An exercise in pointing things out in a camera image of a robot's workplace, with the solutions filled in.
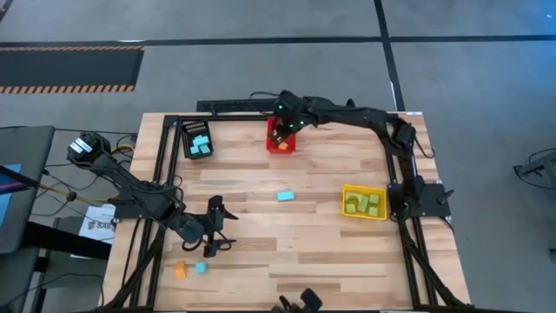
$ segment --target gray floor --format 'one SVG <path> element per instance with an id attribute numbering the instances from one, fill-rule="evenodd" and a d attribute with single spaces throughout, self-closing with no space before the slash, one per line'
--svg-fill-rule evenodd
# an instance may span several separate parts
<path id="1" fill-rule="evenodd" d="M 556 34 L 556 3 L 548 0 L 383 3 L 391 36 Z M 0 23 L 0 41 L 377 36 L 376 21 L 370 0 L 15 0 Z M 440 175 L 456 191 L 453 225 L 473 303 L 553 312 L 556 264 L 547 248 L 556 244 L 556 196 L 521 183 L 512 166 L 556 146 L 556 42 L 395 43 L 393 49 L 407 110 L 424 111 Z M 134 131 L 143 112 L 194 110 L 196 100 L 280 89 L 394 109 L 380 43 L 167 46 L 147 48 L 133 93 L 0 95 L 0 126 Z M 64 163 L 75 135 L 56 133 L 50 163 Z M 91 179 L 73 169 L 53 173 L 80 185 Z M 111 192 L 99 183 L 86 195 Z M 45 197 L 36 212 L 57 205 Z M 44 311 L 86 310 L 97 299 L 94 284 L 59 289 L 49 293 Z"/>

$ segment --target wooden table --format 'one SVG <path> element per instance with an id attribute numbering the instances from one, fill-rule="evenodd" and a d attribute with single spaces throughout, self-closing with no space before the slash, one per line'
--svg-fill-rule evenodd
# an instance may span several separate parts
<path id="1" fill-rule="evenodd" d="M 430 150 L 423 116 L 401 114 L 417 129 L 423 148 Z M 140 179 L 152 178 L 163 116 L 143 116 L 131 165 Z M 203 260 L 202 249 L 182 251 L 182 240 L 169 231 L 156 310 L 269 310 L 279 295 L 300 302 L 307 287 L 322 299 L 324 310 L 412 307 L 396 223 L 341 214 L 344 184 L 385 188 L 389 182 L 384 149 L 371 130 L 337 123 L 307 127 L 297 135 L 293 155 L 266 151 L 264 122 L 211 122 L 210 131 L 214 155 L 190 161 L 180 148 L 176 173 L 183 177 L 187 211 L 202 213 L 211 196 L 224 196 L 226 208 L 239 221 L 226 220 L 223 232 L 238 242 L 232 250 Z M 164 169 L 170 147 L 169 143 Z M 420 174 L 427 181 L 437 180 L 434 160 L 418 150 L 415 155 Z M 280 190 L 294 191 L 295 201 L 276 202 Z M 422 218 L 422 223 L 431 264 L 448 288 L 468 302 L 452 231 L 439 218 Z M 103 285 L 107 301 L 120 288 L 134 225 L 125 221 L 117 226 Z M 129 273 L 136 265 L 139 242 Z M 183 280 L 174 278 L 179 261 L 188 265 Z M 195 263 L 201 261 L 208 264 L 205 275 L 195 273 Z M 426 303 L 422 273 L 415 266 L 421 301 Z M 148 280 L 142 280 L 140 303 L 146 299 Z"/>

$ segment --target green cube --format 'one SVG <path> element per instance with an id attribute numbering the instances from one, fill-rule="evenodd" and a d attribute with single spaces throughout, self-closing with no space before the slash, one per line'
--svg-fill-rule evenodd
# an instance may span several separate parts
<path id="1" fill-rule="evenodd" d="M 363 195 L 356 194 L 354 192 L 346 192 L 346 198 L 344 200 L 347 202 L 351 199 L 356 199 L 357 203 L 361 203 L 361 200 L 363 199 Z"/>
<path id="2" fill-rule="evenodd" d="M 379 195 L 370 195 L 368 197 L 368 202 L 370 204 L 374 204 L 377 205 L 379 203 L 379 201 L 381 200 L 381 197 Z"/>
<path id="3" fill-rule="evenodd" d="M 357 210 L 359 212 L 365 213 L 368 206 L 368 196 L 363 196 L 359 204 L 357 205 Z"/>
<path id="4" fill-rule="evenodd" d="M 374 207 L 374 206 L 369 206 L 368 207 L 368 215 L 377 217 L 379 215 L 379 208 Z"/>
<path id="5" fill-rule="evenodd" d="M 346 204 L 346 212 L 350 213 L 350 214 L 354 214 L 356 212 L 355 210 L 355 204 Z"/>

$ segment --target table leg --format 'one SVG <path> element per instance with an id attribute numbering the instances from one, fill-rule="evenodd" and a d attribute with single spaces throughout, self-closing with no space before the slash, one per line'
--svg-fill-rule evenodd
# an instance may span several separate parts
<path id="1" fill-rule="evenodd" d="M 33 222 L 27 222 L 22 244 L 102 260 L 108 260 L 112 247 L 108 243 Z"/>

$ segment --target black metal frame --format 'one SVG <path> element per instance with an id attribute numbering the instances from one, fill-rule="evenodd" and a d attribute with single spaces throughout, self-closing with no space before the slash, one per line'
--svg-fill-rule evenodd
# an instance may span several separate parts
<path id="1" fill-rule="evenodd" d="M 179 145 L 180 145 L 180 140 L 181 140 L 181 135 L 182 135 L 182 130 L 181 130 L 181 125 L 183 125 L 183 123 L 186 122 L 198 122 L 198 121 L 209 121 L 209 122 L 215 122 L 215 121 L 238 121 L 238 122 L 246 122 L 246 121 L 266 121 L 268 119 L 268 116 L 264 116 L 264 115 L 255 115 L 255 114 L 251 114 L 251 115 L 218 115 L 215 112 L 213 112 L 212 115 L 181 115 L 181 116 L 176 116 L 176 115 L 167 115 L 164 116 L 164 120 L 162 123 L 162 134 L 161 134 L 161 139 L 160 139 L 160 144 L 158 147 L 158 155 L 156 157 L 156 165 L 155 165 L 155 173 L 153 176 L 153 180 L 155 182 L 159 182 L 160 181 L 160 176 L 162 173 L 162 163 L 164 161 L 164 151 L 166 150 L 166 146 L 168 144 L 168 137 L 169 137 L 169 130 L 170 127 L 172 127 L 172 125 L 175 125 L 175 133 L 174 133 L 174 138 L 173 138 L 173 142 L 172 142 L 172 150 L 170 153 L 170 162 L 169 162 L 169 169 L 168 169 L 168 176 L 167 176 L 167 181 L 166 184 L 170 185 L 173 183 L 174 179 L 174 175 L 175 175 L 175 169 L 177 166 L 176 160 L 177 160 L 177 154 L 179 153 Z M 390 184 L 397 184 L 397 178 L 396 178 L 396 171 L 395 171 L 395 167 L 394 167 L 394 157 L 392 154 L 386 152 L 386 162 L 387 162 L 387 168 L 388 168 L 388 174 L 390 177 Z M 420 218 L 419 217 L 412 217 L 413 220 L 413 224 L 414 224 L 414 232 L 415 232 L 415 237 L 416 237 L 416 241 L 418 244 L 418 248 L 419 248 L 419 252 L 423 255 L 425 262 L 428 264 L 428 255 L 427 255 L 427 247 L 425 244 L 425 238 L 423 235 L 423 230 L 422 230 L 422 226 L 420 223 Z M 137 261 L 137 263 L 141 263 L 144 258 L 144 256 L 147 255 L 147 251 L 149 249 L 149 239 L 150 239 L 150 231 L 151 231 L 151 221 L 147 221 L 145 224 L 145 229 L 143 233 L 142 233 L 142 240 L 141 240 L 141 246 L 139 248 L 139 260 Z M 407 226 L 406 226 L 406 221 L 402 218 L 398 219 L 397 221 L 400 233 L 402 232 L 402 230 L 404 230 Z M 417 277 L 415 275 L 415 268 L 414 268 L 414 263 L 413 263 L 413 258 L 412 258 L 412 254 L 409 251 L 409 249 L 407 249 L 405 247 L 405 245 L 403 244 L 403 239 L 401 239 L 402 241 L 402 249 L 403 249 L 403 256 L 404 256 L 404 262 L 406 265 L 406 271 L 407 271 L 407 280 L 409 283 L 409 291 L 411 294 L 411 301 L 412 301 L 412 305 L 414 306 L 414 309 L 417 308 L 425 308 L 423 307 L 423 305 L 420 303 L 420 294 L 419 294 L 419 286 L 417 284 Z M 155 304 L 155 299 L 156 299 L 156 288 L 158 285 L 158 277 L 160 274 L 160 263 L 161 263 L 161 258 L 162 258 L 162 250 L 159 250 L 155 257 L 154 257 L 154 263 L 153 263 L 153 267 L 152 267 L 152 272 L 151 272 L 151 277 L 150 277 L 150 281 L 149 281 L 149 293 L 147 295 L 147 307 L 148 308 L 153 308 L 154 304 Z M 428 295 L 428 300 L 429 300 L 429 304 L 430 306 L 428 306 L 428 309 L 431 308 L 436 308 L 438 307 L 438 301 L 436 298 L 436 290 L 434 289 L 434 286 L 432 284 L 432 282 L 427 278 L 427 276 L 425 276 L 425 282 L 426 282 L 426 287 L 427 287 L 427 295 Z M 134 287 L 134 293 L 132 295 L 131 301 L 130 301 L 130 306 L 129 309 L 134 309 L 134 307 L 137 307 L 138 304 L 138 299 L 139 299 L 139 290 L 141 288 L 141 279 L 139 279 L 138 284 L 135 285 Z"/>

